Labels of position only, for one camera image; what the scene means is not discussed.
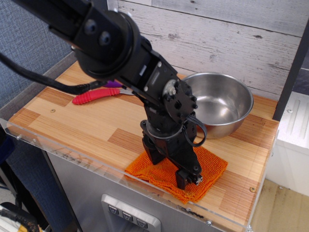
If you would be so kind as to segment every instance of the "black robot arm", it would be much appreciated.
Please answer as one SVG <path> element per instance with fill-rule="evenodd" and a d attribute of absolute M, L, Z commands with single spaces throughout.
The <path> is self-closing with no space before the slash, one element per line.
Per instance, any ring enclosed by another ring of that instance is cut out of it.
<path fill-rule="evenodd" d="M 85 0 L 14 0 L 45 21 L 66 40 L 83 71 L 98 81 L 118 80 L 144 103 L 143 144 L 153 164 L 164 158 L 179 170 L 179 188 L 199 184 L 201 167 L 193 151 L 197 125 L 196 97 L 177 72 L 141 36 L 132 18 L 98 11 Z"/>

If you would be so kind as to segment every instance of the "floor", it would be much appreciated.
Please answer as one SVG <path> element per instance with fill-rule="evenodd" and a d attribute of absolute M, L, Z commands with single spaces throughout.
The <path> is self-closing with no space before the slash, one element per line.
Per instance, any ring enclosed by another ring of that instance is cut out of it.
<path fill-rule="evenodd" d="M 265 180 L 251 226 L 254 232 L 309 232 L 309 197 Z"/>

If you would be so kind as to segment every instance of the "black cable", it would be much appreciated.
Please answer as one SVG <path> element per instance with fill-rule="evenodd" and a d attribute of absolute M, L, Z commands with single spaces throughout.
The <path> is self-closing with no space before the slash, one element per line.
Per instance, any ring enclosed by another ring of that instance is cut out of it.
<path fill-rule="evenodd" d="M 189 143 L 191 146 L 193 146 L 193 147 L 202 146 L 202 144 L 205 142 L 206 137 L 207 137 L 207 129 L 206 129 L 204 123 L 202 123 L 202 122 L 201 122 L 200 120 L 198 120 L 196 117 L 193 117 L 193 116 L 191 116 L 191 115 L 189 115 L 189 116 L 187 117 L 187 119 L 188 119 L 189 121 L 193 122 L 194 124 L 196 124 L 197 126 L 201 127 L 201 129 L 202 129 L 202 131 L 203 131 L 203 133 L 204 133 L 204 138 L 203 138 L 203 140 L 202 140 L 201 142 L 199 142 L 198 144 L 193 143 L 193 142 L 189 139 L 189 137 L 188 137 L 188 134 L 187 134 L 187 131 L 186 131 L 186 127 L 183 126 L 183 132 L 184 132 L 184 136 L 185 136 L 186 140 L 187 140 L 188 143 Z"/>
<path fill-rule="evenodd" d="M 7 187 L 5 186 L 0 186 L 0 189 L 5 189 L 5 190 L 9 190 Z"/>
<path fill-rule="evenodd" d="M 24 217 L 18 215 L 17 213 L 11 212 L 6 209 L 0 210 L 0 216 L 9 218 L 14 222 L 19 222 L 23 225 L 28 232 L 40 232 L 39 226 L 34 224 L 32 221 L 25 219 Z"/>
<path fill-rule="evenodd" d="M 94 81 L 90 82 L 88 84 L 83 84 L 83 85 L 77 85 L 77 86 L 68 86 L 65 84 L 62 84 L 56 80 L 53 80 L 51 78 L 48 78 L 46 76 L 43 76 L 41 74 L 32 72 L 30 70 L 27 70 L 18 64 L 14 63 L 12 60 L 7 58 L 4 54 L 0 53 L 0 61 L 5 64 L 8 68 L 16 72 L 17 74 L 23 76 L 26 79 L 29 79 L 31 81 L 53 87 L 55 89 L 58 89 L 60 91 L 70 93 L 70 94 L 75 94 L 79 95 L 82 93 L 85 93 L 91 89 L 95 89 L 98 87 L 101 87 L 106 84 L 106 82 L 101 82 L 101 81 Z"/>

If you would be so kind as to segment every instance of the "metal bowl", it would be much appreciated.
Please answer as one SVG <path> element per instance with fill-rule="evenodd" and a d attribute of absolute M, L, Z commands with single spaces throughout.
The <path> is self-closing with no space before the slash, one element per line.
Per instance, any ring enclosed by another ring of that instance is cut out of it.
<path fill-rule="evenodd" d="M 197 97 L 196 117 L 207 128 L 207 139 L 230 135 L 253 107 L 253 96 L 240 80 L 221 73 L 203 72 L 184 79 Z"/>

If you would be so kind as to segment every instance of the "orange cloth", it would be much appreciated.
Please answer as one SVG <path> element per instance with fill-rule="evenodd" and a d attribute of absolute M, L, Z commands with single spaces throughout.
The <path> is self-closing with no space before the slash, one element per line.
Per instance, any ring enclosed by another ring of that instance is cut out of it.
<path fill-rule="evenodd" d="M 194 152 L 202 167 L 203 181 L 198 186 L 188 184 L 185 190 L 177 188 L 175 172 L 178 168 L 167 158 L 157 165 L 153 165 L 146 151 L 126 168 L 126 172 L 164 189 L 183 203 L 197 202 L 205 196 L 207 190 L 222 175 L 227 167 L 227 162 L 201 146 L 194 147 Z"/>

